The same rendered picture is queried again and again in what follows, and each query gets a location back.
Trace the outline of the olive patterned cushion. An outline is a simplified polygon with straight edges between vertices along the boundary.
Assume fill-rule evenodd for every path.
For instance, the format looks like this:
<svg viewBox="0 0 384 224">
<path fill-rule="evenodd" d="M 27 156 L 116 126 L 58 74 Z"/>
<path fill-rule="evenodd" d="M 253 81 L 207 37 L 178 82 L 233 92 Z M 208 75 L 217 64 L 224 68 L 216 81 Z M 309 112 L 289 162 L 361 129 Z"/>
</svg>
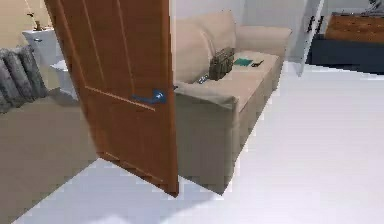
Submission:
<svg viewBox="0 0 384 224">
<path fill-rule="evenodd" d="M 234 49 L 227 47 L 217 52 L 210 62 L 209 78 L 218 81 L 232 70 Z"/>
</svg>

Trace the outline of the white toilet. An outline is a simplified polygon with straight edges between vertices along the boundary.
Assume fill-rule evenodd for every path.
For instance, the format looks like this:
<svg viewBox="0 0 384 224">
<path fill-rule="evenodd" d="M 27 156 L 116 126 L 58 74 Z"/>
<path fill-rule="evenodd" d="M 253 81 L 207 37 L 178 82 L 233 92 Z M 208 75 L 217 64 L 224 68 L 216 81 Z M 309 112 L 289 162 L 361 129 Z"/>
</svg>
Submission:
<svg viewBox="0 0 384 224">
<path fill-rule="evenodd" d="M 77 100 L 78 97 L 54 29 L 25 30 L 22 35 L 33 49 L 46 87 L 49 90 L 58 88 L 60 92 Z"/>
</svg>

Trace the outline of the beige sofa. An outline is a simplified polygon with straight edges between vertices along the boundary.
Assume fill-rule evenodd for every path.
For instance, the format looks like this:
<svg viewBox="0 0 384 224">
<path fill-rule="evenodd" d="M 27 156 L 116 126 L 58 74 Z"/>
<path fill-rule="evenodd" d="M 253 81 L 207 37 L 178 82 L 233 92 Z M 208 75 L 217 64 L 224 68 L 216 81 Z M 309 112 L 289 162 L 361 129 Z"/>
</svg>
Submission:
<svg viewBox="0 0 384 224">
<path fill-rule="evenodd" d="M 236 160 L 282 73 L 291 30 L 238 25 L 230 11 L 202 14 L 171 23 L 175 122 L 179 175 L 217 194 L 229 185 Z M 213 56 L 234 49 L 223 78 L 202 84 Z M 255 62 L 264 62 L 251 67 Z"/>
</svg>

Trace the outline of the brown wooden room door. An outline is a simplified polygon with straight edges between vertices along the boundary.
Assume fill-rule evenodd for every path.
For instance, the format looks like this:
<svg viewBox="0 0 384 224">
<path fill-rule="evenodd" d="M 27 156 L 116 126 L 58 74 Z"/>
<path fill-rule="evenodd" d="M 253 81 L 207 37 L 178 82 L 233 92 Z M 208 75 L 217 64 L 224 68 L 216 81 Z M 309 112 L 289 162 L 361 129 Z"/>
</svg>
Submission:
<svg viewBox="0 0 384 224">
<path fill-rule="evenodd" d="M 96 154 L 179 193 L 169 0 L 44 0 Z M 147 104 L 133 95 L 165 103 Z"/>
</svg>

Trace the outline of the white room door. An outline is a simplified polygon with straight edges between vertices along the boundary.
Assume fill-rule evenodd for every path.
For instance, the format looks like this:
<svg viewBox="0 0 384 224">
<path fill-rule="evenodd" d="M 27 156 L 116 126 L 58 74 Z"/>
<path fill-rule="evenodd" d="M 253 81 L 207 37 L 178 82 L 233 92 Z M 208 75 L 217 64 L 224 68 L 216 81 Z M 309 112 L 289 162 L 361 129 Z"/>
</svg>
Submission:
<svg viewBox="0 0 384 224">
<path fill-rule="evenodd" d="M 294 48 L 295 71 L 298 77 L 301 77 L 304 71 L 305 63 L 312 44 L 312 40 L 316 33 L 319 19 L 321 17 L 322 8 L 325 0 L 306 0 L 304 14 L 301 18 L 300 28 Z M 312 30 L 307 33 L 308 24 L 311 16 L 315 16 L 315 21 L 312 24 Z"/>
</svg>

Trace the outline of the brown wooden chest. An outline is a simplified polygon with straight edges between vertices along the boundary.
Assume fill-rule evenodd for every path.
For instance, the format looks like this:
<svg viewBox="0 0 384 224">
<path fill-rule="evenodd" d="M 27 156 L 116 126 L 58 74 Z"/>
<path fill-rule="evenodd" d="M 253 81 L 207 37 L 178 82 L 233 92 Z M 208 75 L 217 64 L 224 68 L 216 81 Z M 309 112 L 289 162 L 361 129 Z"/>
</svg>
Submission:
<svg viewBox="0 0 384 224">
<path fill-rule="evenodd" d="M 325 38 L 368 43 L 384 43 L 384 16 L 333 14 Z"/>
</svg>

